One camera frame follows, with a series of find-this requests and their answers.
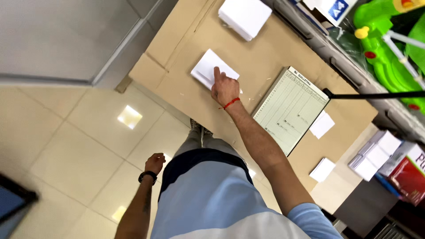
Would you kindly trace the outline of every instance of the grey pants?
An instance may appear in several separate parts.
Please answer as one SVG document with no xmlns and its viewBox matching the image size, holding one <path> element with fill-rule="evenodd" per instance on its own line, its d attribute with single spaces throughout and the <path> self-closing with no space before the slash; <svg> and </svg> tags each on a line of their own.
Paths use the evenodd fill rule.
<svg viewBox="0 0 425 239">
<path fill-rule="evenodd" d="M 212 148 L 242 159 L 230 144 L 222 139 L 214 139 L 210 134 L 204 135 L 203 144 L 201 143 L 201 131 L 198 127 L 195 127 L 189 131 L 186 141 L 178 148 L 174 157 L 192 149 Z"/>
</svg>

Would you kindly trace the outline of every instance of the red dot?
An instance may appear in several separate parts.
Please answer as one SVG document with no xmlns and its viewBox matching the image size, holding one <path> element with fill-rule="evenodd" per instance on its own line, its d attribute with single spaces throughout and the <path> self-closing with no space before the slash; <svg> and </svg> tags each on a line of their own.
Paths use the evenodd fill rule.
<svg viewBox="0 0 425 239">
<path fill-rule="evenodd" d="M 420 110 L 419 106 L 414 105 L 414 104 L 410 104 L 410 105 L 409 105 L 409 108 L 410 108 L 410 109 L 412 109 L 412 110 L 414 110 L 414 111 L 418 111 L 418 110 Z"/>
<path fill-rule="evenodd" d="M 376 54 L 371 52 L 371 51 L 367 51 L 367 52 L 365 52 L 365 57 L 367 57 L 369 59 L 374 59 L 376 57 Z"/>
</svg>

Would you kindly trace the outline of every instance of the tattoo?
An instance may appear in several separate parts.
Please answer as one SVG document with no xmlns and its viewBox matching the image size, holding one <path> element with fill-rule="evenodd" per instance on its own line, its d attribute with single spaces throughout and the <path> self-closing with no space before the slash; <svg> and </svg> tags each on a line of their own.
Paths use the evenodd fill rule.
<svg viewBox="0 0 425 239">
<path fill-rule="evenodd" d="M 146 199 L 144 201 L 144 206 L 143 206 L 143 212 L 148 212 L 150 210 L 150 200 L 152 197 L 152 188 L 149 188 L 149 190 L 146 193 Z"/>
</svg>

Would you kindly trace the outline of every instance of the hand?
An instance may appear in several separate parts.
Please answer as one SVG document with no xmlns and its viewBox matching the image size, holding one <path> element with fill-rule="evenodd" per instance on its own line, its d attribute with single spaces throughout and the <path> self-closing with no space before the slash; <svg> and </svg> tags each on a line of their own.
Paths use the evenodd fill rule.
<svg viewBox="0 0 425 239">
<path fill-rule="evenodd" d="M 214 67 L 215 84 L 211 88 L 211 96 L 222 107 L 239 97 L 239 82 L 226 76 L 220 68 Z"/>
<path fill-rule="evenodd" d="M 156 153 L 152 154 L 152 156 L 147 159 L 146 163 L 144 164 L 144 170 L 145 171 L 152 171 L 156 175 L 161 172 L 162 166 L 165 163 L 165 156 L 163 153 Z"/>
</svg>

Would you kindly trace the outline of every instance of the sneaker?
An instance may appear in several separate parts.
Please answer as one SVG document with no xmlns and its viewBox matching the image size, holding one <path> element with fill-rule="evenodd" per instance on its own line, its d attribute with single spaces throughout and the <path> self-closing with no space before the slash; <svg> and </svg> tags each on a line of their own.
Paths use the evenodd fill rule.
<svg viewBox="0 0 425 239">
<path fill-rule="evenodd" d="M 204 135 L 209 134 L 209 135 L 213 135 L 213 133 L 211 131 L 209 131 L 207 128 L 205 128 L 204 126 L 202 127 L 204 128 Z"/>
<path fill-rule="evenodd" d="M 198 122 L 196 122 L 195 120 L 193 120 L 192 118 L 190 118 L 190 126 L 192 128 L 201 128 L 201 125 Z"/>
</svg>

